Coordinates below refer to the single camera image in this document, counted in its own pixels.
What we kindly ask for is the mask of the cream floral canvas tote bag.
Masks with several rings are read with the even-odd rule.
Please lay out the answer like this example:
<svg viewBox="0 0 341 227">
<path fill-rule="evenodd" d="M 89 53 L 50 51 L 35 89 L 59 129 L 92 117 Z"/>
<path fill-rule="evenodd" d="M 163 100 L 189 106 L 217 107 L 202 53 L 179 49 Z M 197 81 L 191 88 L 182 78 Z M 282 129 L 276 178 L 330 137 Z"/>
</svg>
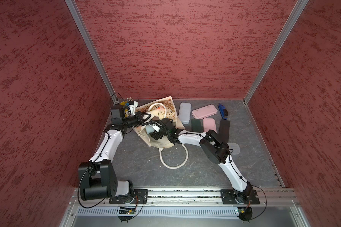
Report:
<svg viewBox="0 0 341 227">
<path fill-rule="evenodd" d="M 135 128 L 136 134 L 150 147 L 158 148 L 161 163 L 168 169 L 178 169 L 184 166 L 188 160 L 188 150 L 185 160 L 178 166 L 169 166 L 163 160 L 162 151 L 171 148 L 177 143 L 177 139 L 170 141 L 176 130 L 184 130 L 184 126 L 177 116 L 177 110 L 171 96 L 152 101 L 135 109 L 136 112 L 150 114 L 144 116 L 145 125 Z"/>
</svg>

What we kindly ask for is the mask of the light grey pencil case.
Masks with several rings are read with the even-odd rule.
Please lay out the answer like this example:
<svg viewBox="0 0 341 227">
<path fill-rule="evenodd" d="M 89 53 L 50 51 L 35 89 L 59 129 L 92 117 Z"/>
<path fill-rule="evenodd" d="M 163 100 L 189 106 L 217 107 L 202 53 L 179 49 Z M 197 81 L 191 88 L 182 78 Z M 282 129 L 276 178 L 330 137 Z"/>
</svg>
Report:
<svg viewBox="0 0 341 227">
<path fill-rule="evenodd" d="M 182 124 L 189 124 L 191 114 L 191 103 L 180 103 L 178 117 Z"/>
</svg>

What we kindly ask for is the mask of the green pencil case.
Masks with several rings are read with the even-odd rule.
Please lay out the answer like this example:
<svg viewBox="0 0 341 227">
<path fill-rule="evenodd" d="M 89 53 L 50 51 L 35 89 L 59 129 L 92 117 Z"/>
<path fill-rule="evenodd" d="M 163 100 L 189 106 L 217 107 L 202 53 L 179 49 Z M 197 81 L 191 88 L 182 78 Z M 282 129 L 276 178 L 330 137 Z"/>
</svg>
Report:
<svg viewBox="0 0 341 227">
<path fill-rule="evenodd" d="M 203 132 L 203 126 L 200 119 L 191 119 L 191 129 L 193 132 Z"/>
</svg>

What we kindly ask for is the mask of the pink pencil case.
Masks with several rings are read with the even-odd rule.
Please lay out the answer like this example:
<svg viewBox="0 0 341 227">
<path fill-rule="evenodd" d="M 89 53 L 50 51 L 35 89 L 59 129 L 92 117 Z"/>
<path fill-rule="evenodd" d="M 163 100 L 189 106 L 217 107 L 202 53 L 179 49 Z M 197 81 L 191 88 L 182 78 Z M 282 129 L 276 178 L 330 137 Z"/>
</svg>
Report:
<svg viewBox="0 0 341 227">
<path fill-rule="evenodd" d="M 210 116 L 217 114 L 218 109 L 214 105 L 208 105 L 208 106 L 193 110 L 191 113 L 195 119 L 204 119 L 204 118 L 208 118 Z"/>
<path fill-rule="evenodd" d="M 213 130 L 217 132 L 216 121 L 213 118 L 204 118 L 203 119 L 203 128 L 204 132 L 208 132 L 209 130 Z"/>
</svg>

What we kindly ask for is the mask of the dark grey pencil case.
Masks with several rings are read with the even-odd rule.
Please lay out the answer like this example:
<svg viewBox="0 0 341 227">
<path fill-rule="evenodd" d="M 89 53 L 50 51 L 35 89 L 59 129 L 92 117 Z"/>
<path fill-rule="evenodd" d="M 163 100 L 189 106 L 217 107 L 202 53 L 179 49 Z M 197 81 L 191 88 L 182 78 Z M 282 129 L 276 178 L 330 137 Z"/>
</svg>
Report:
<svg viewBox="0 0 341 227">
<path fill-rule="evenodd" d="M 230 122 L 228 120 L 221 119 L 219 125 L 219 133 L 221 140 L 224 143 L 229 142 L 229 133 L 230 133 Z"/>
</svg>

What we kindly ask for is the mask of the clear plastic pencil case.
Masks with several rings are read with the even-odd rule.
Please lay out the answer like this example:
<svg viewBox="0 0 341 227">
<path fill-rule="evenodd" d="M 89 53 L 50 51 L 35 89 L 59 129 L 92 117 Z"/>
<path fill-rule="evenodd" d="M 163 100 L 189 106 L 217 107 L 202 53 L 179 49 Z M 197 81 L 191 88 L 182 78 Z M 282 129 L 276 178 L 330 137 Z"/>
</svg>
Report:
<svg viewBox="0 0 341 227">
<path fill-rule="evenodd" d="M 228 143 L 232 155 L 239 155 L 241 153 L 240 146 L 236 143 Z"/>
</svg>

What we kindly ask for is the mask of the light blue pencil case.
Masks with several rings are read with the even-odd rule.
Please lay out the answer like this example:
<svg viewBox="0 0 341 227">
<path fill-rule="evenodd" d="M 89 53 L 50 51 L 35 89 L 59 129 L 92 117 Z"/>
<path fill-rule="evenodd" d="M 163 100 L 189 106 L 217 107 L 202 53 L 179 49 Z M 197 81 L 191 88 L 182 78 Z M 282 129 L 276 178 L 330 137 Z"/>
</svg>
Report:
<svg viewBox="0 0 341 227">
<path fill-rule="evenodd" d="M 146 125 L 145 126 L 145 131 L 148 135 L 152 134 L 156 129 L 154 128 L 153 125 Z"/>
</svg>

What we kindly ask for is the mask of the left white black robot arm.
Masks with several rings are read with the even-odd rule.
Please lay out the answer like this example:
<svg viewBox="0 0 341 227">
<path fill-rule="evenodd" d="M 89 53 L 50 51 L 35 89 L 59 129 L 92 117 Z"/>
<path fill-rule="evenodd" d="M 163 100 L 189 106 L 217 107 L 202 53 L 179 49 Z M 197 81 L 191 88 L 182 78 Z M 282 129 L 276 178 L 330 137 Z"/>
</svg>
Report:
<svg viewBox="0 0 341 227">
<path fill-rule="evenodd" d="M 114 105 L 110 111 L 111 123 L 104 130 L 104 138 L 88 162 L 78 168 L 78 199 L 119 199 L 132 203 L 136 198 L 131 181 L 117 179 L 113 158 L 128 129 L 135 128 L 151 119 L 151 114 L 136 112 L 133 105 Z"/>
</svg>

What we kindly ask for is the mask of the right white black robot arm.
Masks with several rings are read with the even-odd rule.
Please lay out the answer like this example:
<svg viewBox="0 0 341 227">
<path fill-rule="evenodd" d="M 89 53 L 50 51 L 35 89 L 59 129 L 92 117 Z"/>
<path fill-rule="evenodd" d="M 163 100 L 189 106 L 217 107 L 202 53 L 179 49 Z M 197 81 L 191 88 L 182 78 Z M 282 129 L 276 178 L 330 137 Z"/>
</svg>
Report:
<svg viewBox="0 0 341 227">
<path fill-rule="evenodd" d="M 168 118 L 151 120 L 143 125 L 158 127 L 151 133 L 151 137 L 155 140 L 166 137 L 172 144 L 201 147 L 206 157 L 212 163 L 219 165 L 227 176 L 233 188 L 233 200 L 238 204 L 251 204 L 257 201 L 252 184 L 244 178 L 232 159 L 234 149 L 229 147 L 214 130 L 191 132 L 179 129 Z"/>
</svg>

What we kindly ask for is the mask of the yellow cup with pens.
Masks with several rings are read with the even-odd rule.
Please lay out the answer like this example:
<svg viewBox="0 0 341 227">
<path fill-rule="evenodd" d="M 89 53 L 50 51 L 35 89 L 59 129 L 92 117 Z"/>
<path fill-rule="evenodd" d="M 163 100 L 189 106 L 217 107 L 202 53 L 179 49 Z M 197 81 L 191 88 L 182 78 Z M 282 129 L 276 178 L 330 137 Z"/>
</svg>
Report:
<svg viewBox="0 0 341 227">
<path fill-rule="evenodd" d="M 123 110 L 124 110 L 124 114 L 125 114 L 125 117 L 130 117 L 132 115 L 130 115 L 129 113 L 129 109 L 127 107 L 127 102 L 128 101 L 132 101 L 133 99 L 130 97 L 130 98 L 127 98 L 126 100 L 122 101 L 121 103 L 119 103 L 120 105 L 123 106 Z"/>
</svg>

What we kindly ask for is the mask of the blue stapler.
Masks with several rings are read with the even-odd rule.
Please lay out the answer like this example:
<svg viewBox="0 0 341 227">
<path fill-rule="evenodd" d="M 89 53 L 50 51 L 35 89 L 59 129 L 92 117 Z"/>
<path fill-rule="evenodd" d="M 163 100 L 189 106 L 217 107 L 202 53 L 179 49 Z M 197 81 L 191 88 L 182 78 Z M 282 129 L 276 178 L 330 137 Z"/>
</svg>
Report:
<svg viewBox="0 0 341 227">
<path fill-rule="evenodd" d="M 218 106 L 218 109 L 220 111 L 222 119 L 227 120 L 229 113 L 228 113 L 226 107 L 222 103 L 219 103 L 217 106 Z"/>
</svg>

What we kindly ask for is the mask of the aluminium front rail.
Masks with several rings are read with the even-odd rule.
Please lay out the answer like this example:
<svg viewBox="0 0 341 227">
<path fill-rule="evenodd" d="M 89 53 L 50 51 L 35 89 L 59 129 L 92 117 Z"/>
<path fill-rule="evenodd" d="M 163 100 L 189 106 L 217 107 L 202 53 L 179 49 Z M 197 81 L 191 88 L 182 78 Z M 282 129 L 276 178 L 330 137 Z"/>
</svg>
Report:
<svg viewBox="0 0 341 227">
<path fill-rule="evenodd" d="M 140 193 L 148 190 L 145 195 L 139 195 L 135 199 L 130 199 L 130 203 L 124 203 L 119 199 L 99 199 L 82 201 L 77 198 L 77 189 L 74 190 L 70 200 L 65 204 L 68 206 L 91 207 L 98 206 L 238 206 L 246 207 L 300 207 L 301 203 L 296 196 L 295 190 L 291 188 L 256 188 L 257 198 L 251 202 L 241 204 L 240 202 L 228 199 L 222 192 L 222 188 L 217 187 L 139 187 L 135 190 Z"/>
</svg>

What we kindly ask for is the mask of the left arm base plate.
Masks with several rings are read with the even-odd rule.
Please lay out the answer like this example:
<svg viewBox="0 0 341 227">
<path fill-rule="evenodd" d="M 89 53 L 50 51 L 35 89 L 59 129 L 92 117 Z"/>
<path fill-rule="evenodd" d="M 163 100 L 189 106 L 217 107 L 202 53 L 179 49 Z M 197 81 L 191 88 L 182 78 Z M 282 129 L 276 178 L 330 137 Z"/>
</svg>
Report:
<svg viewBox="0 0 341 227">
<path fill-rule="evenodd" d="M 147 204 L 148 193 L 149 193 L 148 189 L 134 189 L 133 192 L 131 192 L 128 195 L 122 195 L 122 196 L 116 196 L 116 197 L 110 198 L 109 204 L 125 204 L 125 205 Z"/>
</svg>

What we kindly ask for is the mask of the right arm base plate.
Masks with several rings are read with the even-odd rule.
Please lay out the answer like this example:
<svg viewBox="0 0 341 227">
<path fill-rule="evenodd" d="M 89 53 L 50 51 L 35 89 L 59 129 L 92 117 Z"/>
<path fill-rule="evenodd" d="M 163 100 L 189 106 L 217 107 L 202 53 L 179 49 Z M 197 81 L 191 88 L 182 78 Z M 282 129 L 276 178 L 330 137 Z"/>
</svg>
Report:
<svg viewBox="0 0 341 227">
<path fill-rule="evenodd" d="M 259 205 L 260 200 L 255 190 L 247 195 L 236 190 L 221 190 L 223 205 Z"/>
</svg>

